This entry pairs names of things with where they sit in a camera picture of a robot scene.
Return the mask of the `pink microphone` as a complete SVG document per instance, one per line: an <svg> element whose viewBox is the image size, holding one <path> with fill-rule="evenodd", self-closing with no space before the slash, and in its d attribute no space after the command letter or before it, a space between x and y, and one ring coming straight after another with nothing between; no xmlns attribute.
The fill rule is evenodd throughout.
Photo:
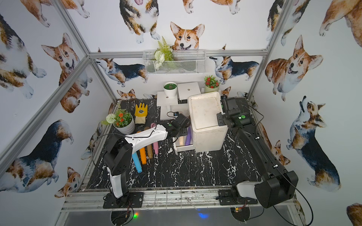
<svg viewBox="0 0 362 226"><path fill-rule="evenodd" d="M157 126L157 124L155 122L151 124L151 128L155 128L156 126ZM155 155L158 155L159 154L158 141L153 143L153 149L154 149Z"/></svg>

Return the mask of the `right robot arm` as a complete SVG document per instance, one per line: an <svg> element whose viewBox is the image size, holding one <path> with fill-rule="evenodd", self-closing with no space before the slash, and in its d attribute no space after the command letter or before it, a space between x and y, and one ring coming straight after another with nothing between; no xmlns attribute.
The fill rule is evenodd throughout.
<svg viewBox="0 0 362 226"><path fill-rule="evenodd" d="M242 112L236 98L221 99L222 111L217 114L218 124L228 126L236 139L242 141L261 163L262 181L243 181L232 186L231 194L234 202L241 198L257 200L264 208L292 199L298 176L288 171L274 157L271 149L257 132L257 125L249 113Z"/></svg>

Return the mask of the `white bottom drawer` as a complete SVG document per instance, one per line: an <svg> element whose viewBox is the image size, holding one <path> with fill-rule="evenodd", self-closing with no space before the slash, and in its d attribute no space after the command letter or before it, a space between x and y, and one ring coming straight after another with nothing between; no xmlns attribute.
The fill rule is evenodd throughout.
<svg viewBox="0 0 362 226"><path fill-rule="evenodd" d="M183 134L183 136L184 136L184 141L186 141L187 130L188 130L188 129L186 129L186 130L184 131L184 134ZM190 151L190 150L194 150L194 149L195 149L195 147L194 147L194 145L193 145L193 135L192 135L191 143L190 143L189 146L184 145L184 146L181 146L181 147L180 147L180 146L179 146L178 139L179 139L179 137L174 137L174 138L173 138L173 149L174 149L174 152L175 152L176 155L178 155L179 152Z"/></svg>

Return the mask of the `blue microphone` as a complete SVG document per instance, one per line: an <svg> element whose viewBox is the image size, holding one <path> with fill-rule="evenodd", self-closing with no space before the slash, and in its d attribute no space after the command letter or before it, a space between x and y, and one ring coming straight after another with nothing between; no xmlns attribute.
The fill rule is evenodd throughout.
<svg viewBox="0 0 362 226"><path fill-rule="evenodd" d="M137 152L132 154L132 158L133 158L137 172L142 173L142 166L141 166Z"/></svg>

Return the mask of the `white drawer cabinet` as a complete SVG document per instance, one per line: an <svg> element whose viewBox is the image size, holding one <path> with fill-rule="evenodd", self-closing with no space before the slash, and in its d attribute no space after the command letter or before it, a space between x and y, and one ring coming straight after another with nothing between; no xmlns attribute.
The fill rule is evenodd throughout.
<svg viewBox="0 0 362 226"><path fill-rule="evenodd" d="M193 146L197 153L218 151L222 148L228 127L218 124L222 112L221 96L210 92L188 99Z"/></svg>

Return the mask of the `purple microphone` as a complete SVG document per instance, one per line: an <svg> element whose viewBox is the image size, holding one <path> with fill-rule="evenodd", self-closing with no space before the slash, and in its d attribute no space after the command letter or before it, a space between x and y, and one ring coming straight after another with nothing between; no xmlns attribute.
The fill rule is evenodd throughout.
<svg viewBox="0 0 362 226"><path fill-rule="evenodd" d="M186 136L186 141L185 141L185 145L189 146L191 143L191 139L192 139L192 128L191 126L188 127L187 130L187 136Z"/></svg>

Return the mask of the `orange microphone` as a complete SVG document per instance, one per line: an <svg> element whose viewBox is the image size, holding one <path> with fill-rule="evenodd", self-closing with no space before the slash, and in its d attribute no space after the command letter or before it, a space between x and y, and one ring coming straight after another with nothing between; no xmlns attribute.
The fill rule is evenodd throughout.
<svg viewBox="0 0 362 226"><path fill-rule="evenodd" d="M146 157L146 149L145 149L145 147L141 148L139 150L139 152L140 152L140 158L141 158L142 165L146 165L147 164L147 157Z"/></svg>

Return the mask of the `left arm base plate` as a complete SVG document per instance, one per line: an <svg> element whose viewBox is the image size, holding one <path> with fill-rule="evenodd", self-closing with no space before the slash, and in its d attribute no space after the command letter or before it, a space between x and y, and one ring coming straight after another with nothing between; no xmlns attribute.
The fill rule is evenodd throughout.
<svg viewBox="0 0 362 226"><path fill-rule="evenodd" d="M120 198L116 198L112 192L108 193L104 197L103 208L104 209L116 209L116 208L141 208L143 203L143 192L128 192Z"/></svg>

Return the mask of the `gold brown microphone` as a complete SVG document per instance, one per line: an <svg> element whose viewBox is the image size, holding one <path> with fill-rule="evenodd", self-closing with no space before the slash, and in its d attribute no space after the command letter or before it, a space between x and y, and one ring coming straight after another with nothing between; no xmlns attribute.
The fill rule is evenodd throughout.
<svg viewBox="0 0 362 226"><path fill-rule="evenodd" d="M147 145L147 155L150 160L154 158L152 144Z"/></svg>

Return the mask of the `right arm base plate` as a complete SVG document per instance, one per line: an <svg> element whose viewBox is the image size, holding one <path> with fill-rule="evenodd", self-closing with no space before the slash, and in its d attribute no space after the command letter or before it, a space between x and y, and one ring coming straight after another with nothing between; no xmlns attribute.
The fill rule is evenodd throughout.
<svg viewBox="0 0 362 226"><path fill-rule="evenodd" d="M258 204L256 199L239 196L238 192L233 188L219 190L216 200L219 201L221 206Z"/></svg>

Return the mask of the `beige cream microphone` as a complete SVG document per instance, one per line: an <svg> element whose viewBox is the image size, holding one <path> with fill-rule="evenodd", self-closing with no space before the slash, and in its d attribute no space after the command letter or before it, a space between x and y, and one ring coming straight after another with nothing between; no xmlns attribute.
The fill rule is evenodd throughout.
<svg viewBox="0 0 362 226"><path fill-rule="evenodd" d="M179 142L179 146L180 146L180 147L181 147L181 146L184 146L184 144L185 144L184 136L179 137L178 142Z"/></svg>

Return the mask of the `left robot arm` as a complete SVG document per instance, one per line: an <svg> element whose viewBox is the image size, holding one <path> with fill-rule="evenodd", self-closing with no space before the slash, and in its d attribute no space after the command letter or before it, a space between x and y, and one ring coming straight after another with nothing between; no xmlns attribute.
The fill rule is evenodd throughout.
<svg viewBox="0 0 362 226"><path fill-rule="evenodd" d="M126 172L129 170L131 159L138 165L138 172L142 172L137 151L155 142L170 137L181 137L191 125L191 121L183 114L174 120L157 124L148 130L131 135L115 134L111 137L111 147L106 149L103 156L111 182L111 191L117 199L127 194Z"/></svg>

